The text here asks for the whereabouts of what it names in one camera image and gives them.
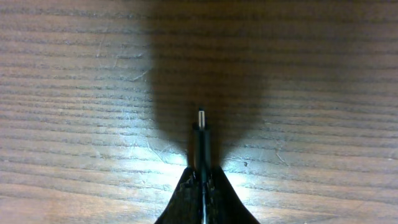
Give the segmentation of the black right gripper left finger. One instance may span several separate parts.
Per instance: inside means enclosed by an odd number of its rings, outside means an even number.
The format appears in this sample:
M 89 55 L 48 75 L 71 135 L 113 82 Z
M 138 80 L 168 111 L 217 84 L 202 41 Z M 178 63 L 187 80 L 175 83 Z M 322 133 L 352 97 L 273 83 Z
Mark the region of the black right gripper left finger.
M 191 167 L 184 169 L 180 180 L 155 224 L 200 223 L 200 189 Z

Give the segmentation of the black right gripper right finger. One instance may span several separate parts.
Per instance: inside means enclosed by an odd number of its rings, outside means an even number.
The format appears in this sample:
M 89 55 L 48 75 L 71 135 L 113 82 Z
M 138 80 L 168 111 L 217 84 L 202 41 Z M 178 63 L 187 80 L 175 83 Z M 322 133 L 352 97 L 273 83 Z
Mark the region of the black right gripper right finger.
M 259 224 L 243 205 L 221 167 L 211 170 L 206 220 L 211 224 Z

